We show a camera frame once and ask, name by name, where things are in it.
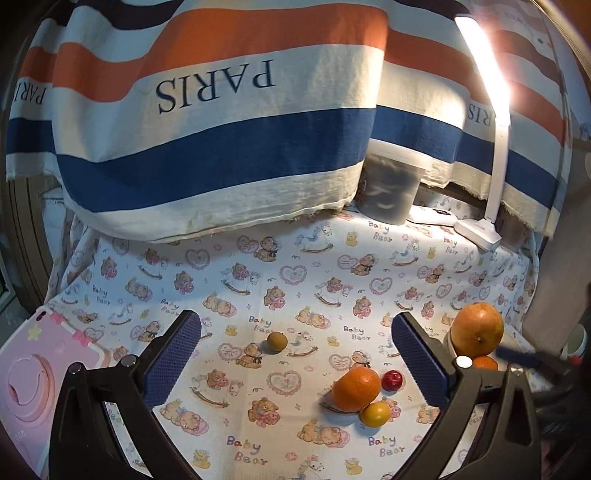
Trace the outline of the white LED desk lamp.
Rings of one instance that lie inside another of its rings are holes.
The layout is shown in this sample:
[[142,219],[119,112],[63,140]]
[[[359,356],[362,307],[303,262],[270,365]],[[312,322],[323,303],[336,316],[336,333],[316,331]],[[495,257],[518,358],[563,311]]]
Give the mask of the white LED desk lamp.
[[470,13],[457,13],[454,21],[476,64],[493,114],[489,134],[492,147],[491,173],[484,214],[480,219],[457,220],[454,229],[480,250],[493,251],[502,240],[495,223],[505,188],[509,157],[511,91],[493,53],[489,37],[478,21]]

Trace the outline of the small tan round fruit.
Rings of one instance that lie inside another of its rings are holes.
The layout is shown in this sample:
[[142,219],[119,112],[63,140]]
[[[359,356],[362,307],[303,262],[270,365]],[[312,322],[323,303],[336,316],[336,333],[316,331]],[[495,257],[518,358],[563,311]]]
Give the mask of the small tan round fruit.
[[287,336],[273,331],[266,338],[266,349],[273,353],[280,353],[287,348]]

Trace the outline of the baby bear print tablecloth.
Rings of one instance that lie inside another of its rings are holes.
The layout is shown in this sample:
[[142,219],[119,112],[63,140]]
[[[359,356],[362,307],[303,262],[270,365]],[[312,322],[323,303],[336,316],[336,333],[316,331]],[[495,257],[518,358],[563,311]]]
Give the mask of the baby bear print tablecloth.
[[[100,234],[70,217],[47,305],[93,328],[116,362],[176,316],[202,336],[154,413],[204,479],[390,479],[438,411],[410,376],[381,393],[391,418],[370,429],[327,407],[342,375],[404,371],[392,319],[410,312],[443,339],[465,306],[487,302],[515,334],[536,289],[528,249],[481,252],[450,227],[392,226],[355,210],[169,244]],[[273,331],[287,336],[266,349]]]

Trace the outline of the pink plastic tray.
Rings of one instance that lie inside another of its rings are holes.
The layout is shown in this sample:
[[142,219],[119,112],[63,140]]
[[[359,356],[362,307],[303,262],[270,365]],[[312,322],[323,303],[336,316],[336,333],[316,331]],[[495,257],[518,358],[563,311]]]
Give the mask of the pink plastic tray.
[[98,345],[101,330],[77,330],[41,307],[1,347],[1,422],[29,467],[48,475],[49,439],[61,383],[68,367],[108,365]]

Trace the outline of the striped Paris fabric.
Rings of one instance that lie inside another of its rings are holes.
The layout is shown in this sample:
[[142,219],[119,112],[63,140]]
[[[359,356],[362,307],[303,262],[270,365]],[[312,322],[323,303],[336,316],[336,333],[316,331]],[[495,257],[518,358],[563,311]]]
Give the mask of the striped Paris fabric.
[[523,1],[62,1],[16,80],[6,176],[54,177],[86,225],[143,242],[342,207],[370,139],[484,198],[492,107],[457,13],[511,90],[503,205],[550,236],[569,116]]

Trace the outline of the cream round plate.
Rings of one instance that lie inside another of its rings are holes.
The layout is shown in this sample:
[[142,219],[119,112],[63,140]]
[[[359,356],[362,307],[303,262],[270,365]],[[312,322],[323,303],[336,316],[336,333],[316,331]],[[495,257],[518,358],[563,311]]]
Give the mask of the cream round plate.
[[443,344],[450,351],[453,357],[464,355],[466,353],[468,353],[472,360],[478,356],[490,356],[497,361],[499,365],[499,369],[497,371],[501,372],[507,369],[509,361],[504,360],[498,356],[497,349],[499,347],[505,347],[510,350],[517,351],[518,353],[525,352],[524,348],[517,342],[517,340],[507,332],[503,332],[503,335],[498,339],[498,341],[496,336],[484,340],[476,339],[461,341],[460,349],[458,349],[457,345],[453,342],[451,332],[448,332],[444,337]]

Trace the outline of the yellow cherry tomato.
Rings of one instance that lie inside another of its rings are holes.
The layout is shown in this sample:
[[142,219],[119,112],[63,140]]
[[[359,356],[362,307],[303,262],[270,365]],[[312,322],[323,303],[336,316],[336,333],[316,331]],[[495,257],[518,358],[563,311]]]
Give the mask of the yellow cherry tomato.
[[363,425],[380,428],[390,421],[391,407],[387,402],[380,401],[367,405],[359,414]]

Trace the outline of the white mug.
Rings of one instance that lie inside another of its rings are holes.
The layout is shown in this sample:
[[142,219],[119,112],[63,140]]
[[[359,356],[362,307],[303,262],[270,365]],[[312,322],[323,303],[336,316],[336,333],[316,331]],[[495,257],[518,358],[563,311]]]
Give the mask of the white mug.
[[577,324],[561,351],[560,358],[568,361],[579,361],[583,358],[588,343],[588,333],[585,326]]

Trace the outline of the large yellow grapefruit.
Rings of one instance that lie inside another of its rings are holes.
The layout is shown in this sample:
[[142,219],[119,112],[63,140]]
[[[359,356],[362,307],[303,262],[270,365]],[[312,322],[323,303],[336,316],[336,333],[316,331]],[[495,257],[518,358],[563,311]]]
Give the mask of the large yellow grapefruit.
[[491,304],[476,302],[465,306],[451,325],[453,342],[460,349],[461,341],[484,340],[503,335],[504,321],[500,312]]

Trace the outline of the red small fruit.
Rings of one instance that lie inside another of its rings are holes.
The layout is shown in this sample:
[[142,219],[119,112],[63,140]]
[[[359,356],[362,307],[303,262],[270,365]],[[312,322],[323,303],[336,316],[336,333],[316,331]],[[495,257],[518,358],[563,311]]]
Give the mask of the red small fruit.
[[404,376],[398,370],[389,370],[382,376],[382,389],[387,392],[400,390],[404,385]]

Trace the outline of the translucent plastic container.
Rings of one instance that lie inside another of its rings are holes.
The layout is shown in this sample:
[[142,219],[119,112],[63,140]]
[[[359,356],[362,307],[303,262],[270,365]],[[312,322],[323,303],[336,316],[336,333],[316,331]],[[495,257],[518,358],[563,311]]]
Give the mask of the translucent plastic container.
[[379,222],[404,224],[431,163],[431,158],[421,152],[370,139],[356,207]]

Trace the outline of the orange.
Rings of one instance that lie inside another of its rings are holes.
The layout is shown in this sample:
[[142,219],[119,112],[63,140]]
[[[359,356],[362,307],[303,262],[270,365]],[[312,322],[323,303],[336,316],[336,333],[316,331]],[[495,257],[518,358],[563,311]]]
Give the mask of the orange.
[[381,377],[368,367],[355,367],[332,385],[332,402],[342,412],[356,413],[381,393]]
[[497,371],[499,369],[497,361],[490,356],[478,356],[475,357],[472,362],[473,366],[478,369],[490,371]]

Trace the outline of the wooden round board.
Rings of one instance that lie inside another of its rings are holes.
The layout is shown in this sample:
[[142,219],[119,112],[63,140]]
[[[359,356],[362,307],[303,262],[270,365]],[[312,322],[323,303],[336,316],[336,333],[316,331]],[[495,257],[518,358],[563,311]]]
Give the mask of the wooden round board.
[[576,140],[560,220],[543,249],[523,322],[526,339],[538,349],[559,352],[589,304],[589,285],[590,143]]

